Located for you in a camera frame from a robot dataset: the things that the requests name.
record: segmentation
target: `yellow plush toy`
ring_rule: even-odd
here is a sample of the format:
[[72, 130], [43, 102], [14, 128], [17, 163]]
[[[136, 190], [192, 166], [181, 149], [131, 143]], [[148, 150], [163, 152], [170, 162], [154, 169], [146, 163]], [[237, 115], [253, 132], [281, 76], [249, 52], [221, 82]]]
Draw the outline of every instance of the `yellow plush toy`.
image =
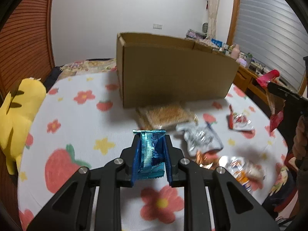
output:
[[19, 171], [26, 138], [46, 89], [39, 80], [23, 79], [18, 91], [12, 93], [0, 108], [0, 146], [10, 175], [15, 174], [15, 162]]

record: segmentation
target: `window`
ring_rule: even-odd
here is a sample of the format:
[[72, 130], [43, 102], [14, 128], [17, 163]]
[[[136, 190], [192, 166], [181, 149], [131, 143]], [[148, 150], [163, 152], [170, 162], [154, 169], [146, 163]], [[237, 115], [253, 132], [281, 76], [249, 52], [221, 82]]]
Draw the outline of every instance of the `window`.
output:
[[241, 0], [234, 44], [300, 88], [308, 34], [285, 0]]

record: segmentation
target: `yellow flower center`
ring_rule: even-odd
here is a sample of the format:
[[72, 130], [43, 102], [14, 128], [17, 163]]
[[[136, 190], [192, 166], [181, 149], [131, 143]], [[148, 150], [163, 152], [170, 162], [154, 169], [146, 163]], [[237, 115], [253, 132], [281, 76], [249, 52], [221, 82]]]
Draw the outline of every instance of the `yellow flower center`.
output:
[[156, 206], [158, 208], [166, 208], [168, 206], [168, 200], [163, 198], [163, 199], [158, 199], [156, 202]]

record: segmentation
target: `blue foil wrapper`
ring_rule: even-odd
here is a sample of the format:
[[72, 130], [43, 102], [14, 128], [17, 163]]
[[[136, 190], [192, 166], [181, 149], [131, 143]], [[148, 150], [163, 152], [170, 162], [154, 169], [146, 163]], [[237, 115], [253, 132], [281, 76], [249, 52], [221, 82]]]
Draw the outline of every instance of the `blue foil wrapper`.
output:
[[165, 130], [133, 130], [140, 135], [140, 162], [138, 180], [164, 176], [164, 135]]

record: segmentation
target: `silver screw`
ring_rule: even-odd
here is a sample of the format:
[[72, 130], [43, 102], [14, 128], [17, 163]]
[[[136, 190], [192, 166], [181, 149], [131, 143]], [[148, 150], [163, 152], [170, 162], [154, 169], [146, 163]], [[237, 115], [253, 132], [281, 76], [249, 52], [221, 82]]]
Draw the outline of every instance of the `silver screw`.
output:
[[88, 172], [88, 168], [87, 167], [81, 167], [80, 169], [78, 169], [78, 172], [80, 174], [85, 174], [86, 172]]
[[117, 164], [117, 165], [121, 165], [123, 163], [123, 159], [122, 158], [117, 158], [114, 160], [114, 163]]
[[216, 171], [218, 172], [218, 174], [224, 174], [226, 172], [226, 170], [223, 167], [216, 168]]
[[187, 159], [187, 158], [182, 158], [181, 163], [184, 164], [184, 165], [187, 165], [188, 163], [190, 163], [190, 160]]

